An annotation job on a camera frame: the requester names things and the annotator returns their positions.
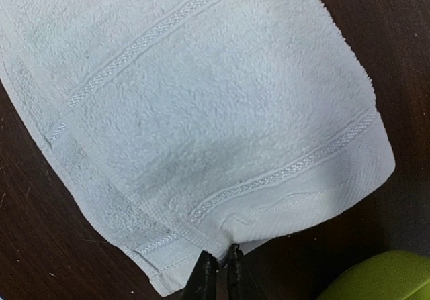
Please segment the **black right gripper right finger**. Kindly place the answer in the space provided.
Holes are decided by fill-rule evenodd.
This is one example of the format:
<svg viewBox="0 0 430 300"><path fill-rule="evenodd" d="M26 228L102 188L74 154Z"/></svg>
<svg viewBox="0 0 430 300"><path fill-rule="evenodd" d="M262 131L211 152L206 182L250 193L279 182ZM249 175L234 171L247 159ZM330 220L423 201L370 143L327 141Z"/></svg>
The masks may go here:
<svg viewBox="0 0 430 300"><path fill-rule="evenodd" d="M255 284L243 257L244 254L239 249L238 244L233 244L229 248L227 261L227 289L229 299L256 299Z"/></svg>

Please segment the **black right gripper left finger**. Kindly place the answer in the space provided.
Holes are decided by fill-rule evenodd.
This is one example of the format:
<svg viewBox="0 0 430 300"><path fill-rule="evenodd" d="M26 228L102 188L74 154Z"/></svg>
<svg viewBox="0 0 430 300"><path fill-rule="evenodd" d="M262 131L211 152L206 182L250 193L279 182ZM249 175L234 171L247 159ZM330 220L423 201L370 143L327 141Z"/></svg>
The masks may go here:
<svg viewBox="0 0 430 300"><path fill-rule="evenodd" d="M215 300L218 261L202 251L181 294L181 300Z"/></svg>

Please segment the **white terry towel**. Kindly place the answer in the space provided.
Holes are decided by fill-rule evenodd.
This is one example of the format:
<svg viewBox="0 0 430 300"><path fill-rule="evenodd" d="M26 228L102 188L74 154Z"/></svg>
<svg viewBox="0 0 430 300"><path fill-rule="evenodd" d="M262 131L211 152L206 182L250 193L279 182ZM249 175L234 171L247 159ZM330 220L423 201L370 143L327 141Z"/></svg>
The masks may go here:
<svg viewBox="0 0 430 300"><path fill-rule="evenodd" d="M321 0L1 0L1 82L88 222L168 296L353 207L395 160Z"/></svg>

